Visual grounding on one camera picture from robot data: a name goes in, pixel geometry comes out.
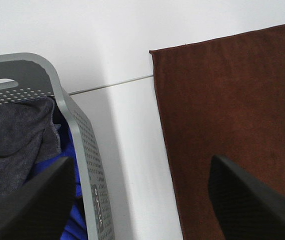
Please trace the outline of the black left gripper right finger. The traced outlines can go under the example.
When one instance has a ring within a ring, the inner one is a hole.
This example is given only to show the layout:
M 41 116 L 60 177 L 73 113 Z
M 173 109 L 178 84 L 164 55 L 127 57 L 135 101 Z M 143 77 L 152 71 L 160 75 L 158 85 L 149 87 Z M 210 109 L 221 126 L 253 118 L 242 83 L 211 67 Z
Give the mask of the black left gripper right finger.
M 285 240 L 285 196 L 223 155 L 211 159 L 208 194 L 227 240 Z

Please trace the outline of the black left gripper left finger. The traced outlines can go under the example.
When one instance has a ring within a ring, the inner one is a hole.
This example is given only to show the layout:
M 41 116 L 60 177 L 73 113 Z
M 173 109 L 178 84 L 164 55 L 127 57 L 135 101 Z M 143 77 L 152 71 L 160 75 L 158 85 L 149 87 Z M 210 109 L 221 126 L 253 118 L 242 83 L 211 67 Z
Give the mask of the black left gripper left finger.
M 71 159 L 60 158 L 0 200 L 0 240 L 58 240 L 69 212 Z

